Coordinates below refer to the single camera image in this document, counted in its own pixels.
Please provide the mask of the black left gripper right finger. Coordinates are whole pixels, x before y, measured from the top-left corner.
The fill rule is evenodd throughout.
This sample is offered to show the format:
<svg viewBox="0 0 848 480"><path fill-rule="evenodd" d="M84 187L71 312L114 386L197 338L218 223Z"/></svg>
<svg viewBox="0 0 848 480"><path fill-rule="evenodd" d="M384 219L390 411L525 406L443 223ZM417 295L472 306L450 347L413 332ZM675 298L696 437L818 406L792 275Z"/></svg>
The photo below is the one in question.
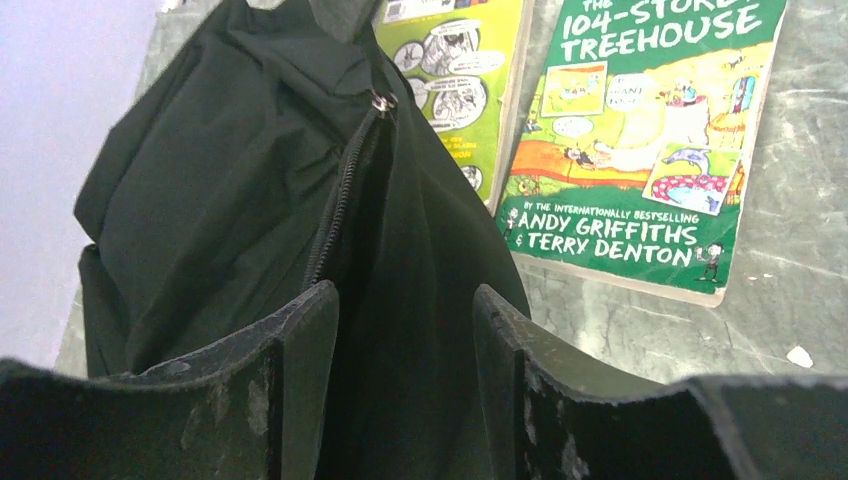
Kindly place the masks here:
<svg viewBox="0 0 848 480"><path fill-rule="evenodd" d="M663 385L605 364L483 285L473 304L499 479L843 479L843 376L705 375Z"/></svg>

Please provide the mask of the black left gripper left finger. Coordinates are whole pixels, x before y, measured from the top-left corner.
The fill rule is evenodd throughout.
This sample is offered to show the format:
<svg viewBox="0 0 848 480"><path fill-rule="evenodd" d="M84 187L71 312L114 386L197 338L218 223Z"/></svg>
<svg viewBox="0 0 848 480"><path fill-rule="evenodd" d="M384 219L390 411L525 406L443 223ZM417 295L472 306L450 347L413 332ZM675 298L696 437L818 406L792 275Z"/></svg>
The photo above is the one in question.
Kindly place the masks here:
<svg viewBox="0 0 848 480"><path fill-rule="evenodd" d="M322 281L145 372L80 379L1 363L5 479L311 479L339 319Z"/></svg>

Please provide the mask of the black student backpack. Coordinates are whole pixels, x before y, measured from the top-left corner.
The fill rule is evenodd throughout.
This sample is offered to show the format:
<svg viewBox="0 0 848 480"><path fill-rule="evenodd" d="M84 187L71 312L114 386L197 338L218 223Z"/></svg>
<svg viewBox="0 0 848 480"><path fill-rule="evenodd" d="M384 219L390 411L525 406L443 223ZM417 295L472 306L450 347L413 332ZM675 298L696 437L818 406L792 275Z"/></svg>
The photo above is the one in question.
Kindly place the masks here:
<svg viewBox="0 0 848 480"><path fill-rule="evenodd" d="M502 233L362 22L214 8L110 130L74 207L87 372L141 373L328 280L321 479L490 479L473 300L529 309Z"/></svg>

